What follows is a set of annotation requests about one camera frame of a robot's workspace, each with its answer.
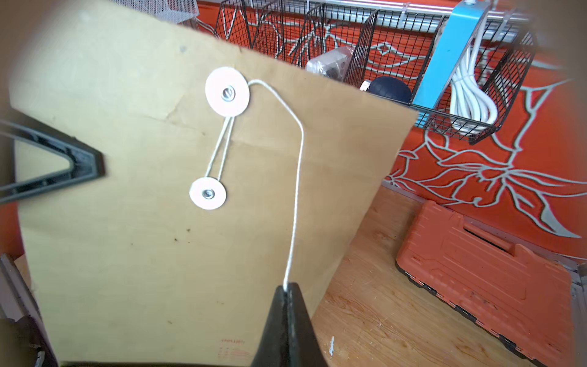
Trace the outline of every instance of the white string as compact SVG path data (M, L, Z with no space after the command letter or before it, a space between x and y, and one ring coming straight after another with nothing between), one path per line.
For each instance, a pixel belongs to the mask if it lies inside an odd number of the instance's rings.
M265 87L268 91L270 91L275 98L281 103L283 107L289 112L289 114L293 117L293 119L297 122L300 132L301 132L301 141L299 144L299 155L298 155L298 169L295 175L295 197L293 202L293 226L292 226L292 237L291 242L289 244L289 255L288 255L288 263L285 268L285 276L284 276L284 291L287 292L288 290L288 280L289 280L289 273L292 267L292 261L294 258L294 244L295 244L295 233L298 227L298 198L299 198L299 176L300 176L300 168L302 166L302 153L303 153L303 141L304 141L304 133L303 133L303 125L299 118L296 116L294 111L289 108L288 104L281 98L279 93L269 84L265 83L263 80L254 79L248 82L249 86L259 84ZM227 152L228 152L228 145L230 144L230 137L232 135L232 127L234 126L234 117L226 117L224 119L224 124L222 126L222 130L220 131L220 136L218 137L218 141L216 142L216 147L214 148L214 152L212 153L212 157L210 158L210 163L208 164L208 169L206 170L206 177L210 176L210 171L212 170L212 165L214 164L214 159L216 159L216 155L218 154L218 149L220 148L220 144L222 143L222 139L226 134L226 142L224 144L224 152L222 154L222 161L220 163L220 171L218 172L218 181L220 181L220 177L222 177L222 171L224 169L224 163L226 162Z

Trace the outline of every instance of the white cardboard disc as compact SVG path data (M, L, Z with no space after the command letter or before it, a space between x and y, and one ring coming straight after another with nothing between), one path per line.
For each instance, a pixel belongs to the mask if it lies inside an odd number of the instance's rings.
M226 93L223 95L225 90L229 92L229 97ZM245 77L228 66L218 68L208 75L205 92L210 107L224 117L234 117L243 113L251 97Z
M226 189L217 179L202 177L191 184L190 199L202 209L216 209L226 201Z

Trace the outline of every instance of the plastic packaging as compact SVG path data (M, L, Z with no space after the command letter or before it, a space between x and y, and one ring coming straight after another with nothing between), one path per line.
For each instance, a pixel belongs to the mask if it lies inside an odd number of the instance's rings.
M355 48L351 46L335 48L308 61L306 70L341 82L345 77L354 50Z

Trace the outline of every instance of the button and string closure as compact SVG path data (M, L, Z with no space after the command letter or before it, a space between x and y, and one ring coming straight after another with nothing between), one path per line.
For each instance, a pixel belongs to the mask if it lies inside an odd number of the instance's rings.
M205 92L208 103L219 115L224 116L224 123L220 130L220 135L216 141L216 146L210 162L206 169L204 177L193 182L190 188L190 198L200 208L213 210L221 207L226 200L226 189L220 182L222 178L222 171L224 170L224 164L227 159L228 147L230 145L230 138L232 136L232 128L234 127L235 117L240 115L248 106L250 99L249 87L253 85L261 85L281 103L281 105L287 110L287 112L293 117L299 126L301 132L301 139L299 145L298 154L298 168L296 170L295 178L295 195L293 202L293 226L291 242L289 244L289 255L288 262L285 268L285 276L283 288L287 292L289 273L291 271L292 260L294 257L294 245L295 235L298 226L298 201L299 201L299 181L300 172L302 165L302 154L303 154L303 143L304 143L304 130L303 124L296 116L294 111L288 106L288 104L281 98L279 93L273 89L269 84L263 80L254 79L247 83L246 79L237 70L229 67L218 68L208 76L206 80ZM218 155L222 140L225 140L224 151L222 153L222 160L220 162L220 169L218 171L218 178L215 179L210 177L214 160Z

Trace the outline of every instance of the coiled white cable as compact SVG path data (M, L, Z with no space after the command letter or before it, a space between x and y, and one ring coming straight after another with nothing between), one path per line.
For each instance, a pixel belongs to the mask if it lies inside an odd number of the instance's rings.
M451 78L450 114L486 124L494 124L497 120L497 106L479 88L475 80L475 64L486 23L487 17L484 17L479 25L473 46L469 46L465 50L465 54L461 58ZM457 129L461 135L468 135L479 134L487 127L474 123L463 124L460 120L455 120L453 122L453 128Z

